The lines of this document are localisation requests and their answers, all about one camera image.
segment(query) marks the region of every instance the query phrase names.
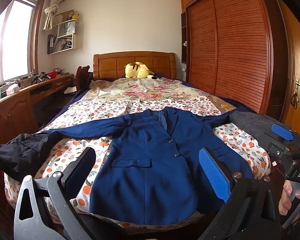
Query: curtain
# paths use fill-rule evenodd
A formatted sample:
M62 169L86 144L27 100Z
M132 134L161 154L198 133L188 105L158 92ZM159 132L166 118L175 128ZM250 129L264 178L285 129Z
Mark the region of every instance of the curtain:
M43 30L48 31L52 29L52 23L53 23L53 14L58 11L58 3L60 3L62 0L51 0L50 6L44 10L44 13L46 14L46 19L44 21Z

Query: tissue box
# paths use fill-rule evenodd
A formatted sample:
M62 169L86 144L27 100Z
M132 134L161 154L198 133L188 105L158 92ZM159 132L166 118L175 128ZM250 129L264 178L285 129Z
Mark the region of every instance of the tissue box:
M7 96L17 93L20 90L20 87L8 88L7 89Z

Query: wooden headboard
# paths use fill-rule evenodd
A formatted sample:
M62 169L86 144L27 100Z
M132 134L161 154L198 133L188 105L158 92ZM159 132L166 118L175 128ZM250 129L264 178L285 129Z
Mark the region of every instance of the wooden headboard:
M125 76L124 68L129 63L141 62L155 74L176 79L177 68L174 53L156 51L127 51L93 56L93 79Z

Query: floral blanket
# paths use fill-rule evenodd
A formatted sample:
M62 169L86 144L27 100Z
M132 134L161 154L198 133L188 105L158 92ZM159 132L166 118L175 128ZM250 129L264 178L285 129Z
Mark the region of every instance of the floral blanket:
M200 116L219 115L234 109L233 106L212 95L186 87L180 81L166 78L157 80L124 78L114 82L96 81L91 83L90 90L82 99L73 103L64 114L57 117L44 130L74 126L92 120L142 112L146 109L160 111L166 106L191 111ZM215 128L214 134L247 161L256 179L270 173L270 159L252 136L240 130L233 123ZM78 213L89 214L91 186L111 151L111 140L111 137L89 140L63 139L53 147L50 156L37 172L35 179L47 178L55 171L63 171L70 162L76 160L86 147L92 147L96 152L96 162L78 196L70 201ZM4 180L7 200L15 207L20 183L6 174ZM54 222L60 223L50 199L46 198L46 202ZM136 225L96 216L103 221L113 223L128 234L137 234L180 228L196 222L203 215L195 212L181 223L164 226Z

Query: yellow plush toy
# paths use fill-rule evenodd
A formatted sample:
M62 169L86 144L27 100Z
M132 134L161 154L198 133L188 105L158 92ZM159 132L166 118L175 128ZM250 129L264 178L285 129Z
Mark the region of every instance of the yellow plush toy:
M126 65L126 78L153 78L154 73L141 62Z

